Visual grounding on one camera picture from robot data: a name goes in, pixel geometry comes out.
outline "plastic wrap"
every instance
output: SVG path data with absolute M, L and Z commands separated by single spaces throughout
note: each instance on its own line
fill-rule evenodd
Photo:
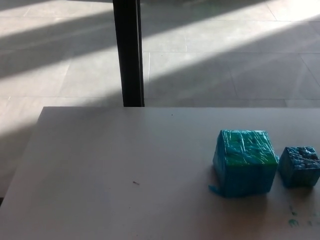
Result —
M 277 156 L 265 131 L 222 130 L 217 139 L 213 166 L 224 197 L 244 197 L 270 191 Z
M 288 188 L 313 187 L 320 177 L 320 160 L 311 146 L 286 147 L 278 170 Z

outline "blue paint stain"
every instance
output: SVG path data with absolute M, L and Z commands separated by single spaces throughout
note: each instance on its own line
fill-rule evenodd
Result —
M 219 196 L 222 196 L 222 193 L 219 191 L 219 189 L 216 186 L 208 185 L 208 188 L 211 192 L 213 192 Z
M 292 227 L 292 228 L 299 226 L 299 222 L 297 220 L 295 220 L 295 219 L 290 219 L 288 221 L 288 223 L 289 223 L 290 227 Z

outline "grout line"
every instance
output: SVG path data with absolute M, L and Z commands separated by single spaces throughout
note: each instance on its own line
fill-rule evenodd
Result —
M 20 15 L 20 16 L 0 16 L 0 19 L 19 19 L 19 18 L 28 18 L 28 19 L 70 19 L 70 20 L 88 20 L 88 19 L 96 19 L 96 20 L 105 20 L 107 21 L 106 23 L 115 23 L 115 20 L 112 18 L 108 18 L 108 17 L 96 17 L 96 16 L 92 16 L 92 15 L 84 15 L 84 16 L 64 16 L 64 15 L 53 15 L 53 16 L 26 16 L 26 14 L 29 12 L 29 10 L 24 14 L 24 15 Z
M 284 103 L 285 103 L 285 105 L 286 105 L 287 108 L 290 108 L 290 107 L 289 107 L 289 104 L 288 104 L 288 102 L 287 102 L 287 99 L 284 100 Z
M 272 14 L 272 16 L 274 17 L 274 20 L 278 21 L 278 19 L 276 18 L 276 16 L 274 15 L 274 13 L 271 11 L 270 7 L 268 6 L 267 2 L 264 1 L 264 4 L 266 5 L 266 7 L 269 9 L 270 13 Z
M 148 61 L 148 83 L 147 83 L 147 91 L 146 97 L 149 97 L 149 90 L 150 90 L 150 62 L 151 62 L 151 52 L 149 52 L 149 61 Z
M 183 35 L 184 35 L 184 44 L 185 44 L 185 50 L 188 52 L 188 45 L 187 45 L 187 37 L 186 37 L 186 30 L 183 30 Z
M 30 9 L 31 9 L 31 7 L 29 7 L 28 10 L 26 11 L 26 13 L 23 14 L 23 17 L 25 17 L 27 15 L 27 13 L 29 12 Z
M 57 95 L 55 96 L 56 98 L 57 98 L 57 97 L 62 97 L 62 96 L 60 96 L 60 93 L 61 93 L 61 91 L 62 91 L 62 89 L 63 89 L 63 86 L 64 86 L 64 83 L 65 83 L 65 81 L 66 81 L 66 77 L 67 77 L 68 71 L 69 71 L 69 69 L 70 69 L 70 66 L 71 66 L 71 64 L 73 63 L 74 56 L 75 56 L 75 53 L 73 52 L 73 53 L 70 54 L 70 58 L 67 59 L 67 60 L 69 61 L 69 65 L 68 65 L 68 67 L 67 67 L 67 69 L 66 69 L 66 71 L 65 71 L 65 75 L 64 75 L 63 80 L 62 80 L 62 82 L 61 82 L 61 86 L 60 86 L 60 88 L 59 88 L 59 91 L 57 92 Z
M 149 52 L 148 83 L 150 83 L 150 61 L 151 61 L 151 52 Z
M 312 28 L 312 30 L 315 32 L 315 34 L 317 34 L 318 37 L 320 37 L 320 32 L 318 32 L 317 29 L 314 27 L 314 25 L 311 24 L 312 22 L 308 21 L 307 23 L 308 23 L 309 27 Z
M 309 68 L 308 65 L 306 64 L 305 60 L 302 58 L 301 54 L 303 54 L 303 53 L 298 53 L 300 59 L 302 60 L 302 62 L 304 63 L 304 65 L 306 66 L 306 68 L 308 69 L 308 71 L 311 73 L 311 75 L 312 75 L 313 79 L 315 80 L 316 84 L 318 84 L 318 86 L 320 87 L 320 84 L 319 84 L 317 78 L 316 78 L 315 75 L 312 73 L 312 71 L 310 70 L 310 68 Z
M 159 53 L 159 54 L 185 54 L 185 51 L 144 51 L 144 53 Z M 283 54 L 283 52 L 252 52 L 252 51 L 189 51 L 189 54 Z
M 225 62 L 224 64 L 226 64 L 226 67 L 227 67 L 227 69 L 228 69 L 229 76 L 230 76 L 230 78 L 231 78 L 231 82 L 232 82 L 232 86 L 233 86 L 235 95 L 236 95 L 236 97 L 237 97 L 238 99 L 241 99 L 241 98 L 239 97 L 239 94 L 238 94 L 238 91 L 237 91 L 237 88 L 236 88 L 235 78 L 234 78 L 234 76 L 232 75 L 230 66 L 229 66 L 229 64 L 228 64 L 227 62 Z

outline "green paint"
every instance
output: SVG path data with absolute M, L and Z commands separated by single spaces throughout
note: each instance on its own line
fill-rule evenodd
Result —
M 265 131 L 222 130 L 228 166 L 277 166 L 277 157 Z
M 292 227 L 292 228 L 299 226 L 299 222 L 297 220 L 295 220 L 295 219 L 290 219 L 288 221 L 288 223 L 289 223 L 290 227 Z

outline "blue cube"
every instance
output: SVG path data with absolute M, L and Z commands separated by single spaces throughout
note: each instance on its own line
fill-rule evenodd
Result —
M 213 167 L 222 196 L 244 197 L 270 191 L 278 159 L 265 131 L 222 130 Z
M 286 147 L 279 160 L 279 173 L 287 188 L 313 187 L 320 177 L 320 160 L 311 146 Z

